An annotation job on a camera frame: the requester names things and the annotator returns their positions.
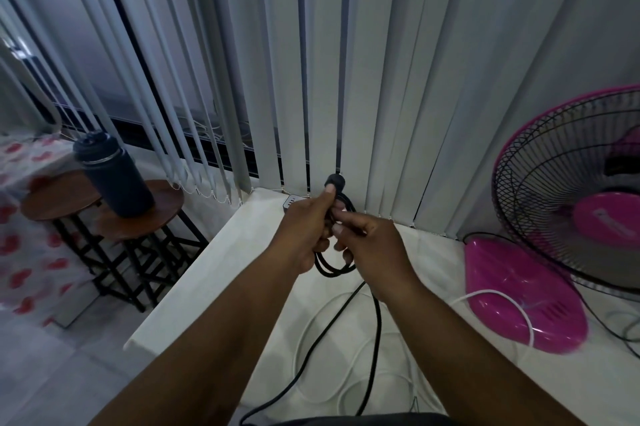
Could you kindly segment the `dark blue water bottle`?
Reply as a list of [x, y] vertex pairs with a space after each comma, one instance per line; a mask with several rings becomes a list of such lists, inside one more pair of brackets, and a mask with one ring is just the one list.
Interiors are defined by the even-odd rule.
[[121, 218], [139, 217], [155, 204], [132, 157], [118, 139], [93, 131], [73, 144], [76, 161], [108, 207]]

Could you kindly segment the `person's right hand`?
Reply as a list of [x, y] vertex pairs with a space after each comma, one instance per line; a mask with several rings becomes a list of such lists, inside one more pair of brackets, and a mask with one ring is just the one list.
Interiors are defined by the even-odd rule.
[[367, 234], [361, 240], [334, 248], [347, 264], [354, 264], [373, 294], [388, 305], [419, 296], [425, 286], [417, 276], [394, 223], [373, 215], [332, 209], [336, 224], [348, 224]]

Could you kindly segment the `pink table fan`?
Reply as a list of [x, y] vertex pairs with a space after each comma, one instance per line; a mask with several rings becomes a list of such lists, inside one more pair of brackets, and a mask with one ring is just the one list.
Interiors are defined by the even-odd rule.
[[640, 83], [549, 109], [501, 148], [492, 204], [506, 236], [468, 233], [468, 305], [493, 332], [551, 354], [586, 341], [587, 312], [616, 333], [579, 287], [640, 307]]

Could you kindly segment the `black window frame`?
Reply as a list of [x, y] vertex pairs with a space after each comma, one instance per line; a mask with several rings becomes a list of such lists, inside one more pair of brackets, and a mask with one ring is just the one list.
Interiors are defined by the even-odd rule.
[[220, 200], [316, 191], [338, 171], [329, 69], [342, 0], [0, 0], [67, 126], [153, 151], [170, 180]]

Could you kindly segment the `person's left hand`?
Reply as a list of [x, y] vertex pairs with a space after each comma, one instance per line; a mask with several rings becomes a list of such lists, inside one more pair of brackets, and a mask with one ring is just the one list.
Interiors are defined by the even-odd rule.
[[[335, 186], [328, 184], [325, 188]], [[327, 213], [315, 213], [310, 209], [313, 198], [294, 203], [284, 213], [268, 246], [270, 256], [298, 274], [311, 270], [316, 253], [325, 252], [329, 248], [332, 236], [330, 225], [326, 221]]]

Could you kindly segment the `person's left forearm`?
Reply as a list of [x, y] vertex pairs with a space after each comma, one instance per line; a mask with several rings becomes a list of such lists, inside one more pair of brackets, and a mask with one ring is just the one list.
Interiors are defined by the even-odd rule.
[[313, 251], [270, 246], [88, 426], [225, 426]]

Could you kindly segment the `round wooden stool black legs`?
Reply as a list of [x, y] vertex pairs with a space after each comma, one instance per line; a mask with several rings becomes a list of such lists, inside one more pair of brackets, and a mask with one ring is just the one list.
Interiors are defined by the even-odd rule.
[[142, 285], [132, 285], [124, 276], [128, 259], [122, 250], [108, 255], [106, 239], [90, 230], [82, 213], [100, 209], [103, 200], [82, 170], [67, 171], [54, 177], [37, 177], [20, 209], [27, 219], [50, 223], [61, 240], [90, 271], [92, 284], [100, 296], [111, 296], [146, 311], [140, 300]]
[[124, 218], [105, 207], [98, 214], [95, 229], [99, 236], [122, 244], [141, 291], [155, 308], [161, 294], [177, 284], [210, 240], [183, 210], [183, 190], [159, 179], [146, 184], [154, 198], [148, 211]]

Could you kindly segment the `white cloth with red hearts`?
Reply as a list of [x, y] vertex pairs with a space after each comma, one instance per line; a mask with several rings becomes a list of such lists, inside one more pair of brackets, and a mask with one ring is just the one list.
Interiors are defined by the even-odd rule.
[[0, 311], [37, 327], [67, 327], [99, 296], [52, 224], [20, 210], [30, 191], [74, 164], [72, 143], [58, 133], [0, 136]]

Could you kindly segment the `person's dark clothing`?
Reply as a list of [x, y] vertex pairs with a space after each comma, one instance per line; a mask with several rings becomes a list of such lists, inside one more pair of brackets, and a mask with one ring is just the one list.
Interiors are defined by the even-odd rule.
[[439, 413], [391, 413], [363, 416], [316, 416], [266, 426], [461, 426]]

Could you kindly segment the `white vertical blinds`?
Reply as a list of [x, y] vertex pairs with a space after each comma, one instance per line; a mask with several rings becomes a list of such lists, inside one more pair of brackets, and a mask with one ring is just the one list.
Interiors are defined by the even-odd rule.
[[[328, 86], [339, 90], [348, 193], [360, 210], [437, 235], [497, 225], [490, 166], [525, 120], [581, 92], [640, 83], [640, 0], [342, 0], [340, 8], [339, 42], [329, 16], [320, 25], [328, 56], [340, 51]], [[35, 128], [40, 105], [53, 131], [89, 132], [67, 126], [54, 83], [9, 25], [0, 7], [0, 126]], [[154, 161], [157, 175], [185, 190], [153, 151], [135, 148], [139, 162]], [[186, 191], [238, 207], [256, 188], [224, 200]]]

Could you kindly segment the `person's right forearm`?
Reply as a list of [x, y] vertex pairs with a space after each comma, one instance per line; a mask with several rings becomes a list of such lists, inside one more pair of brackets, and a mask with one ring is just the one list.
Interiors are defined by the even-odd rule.
[[383, 301], [447, 414], [463, 426], [586, 426], [420, 282]]

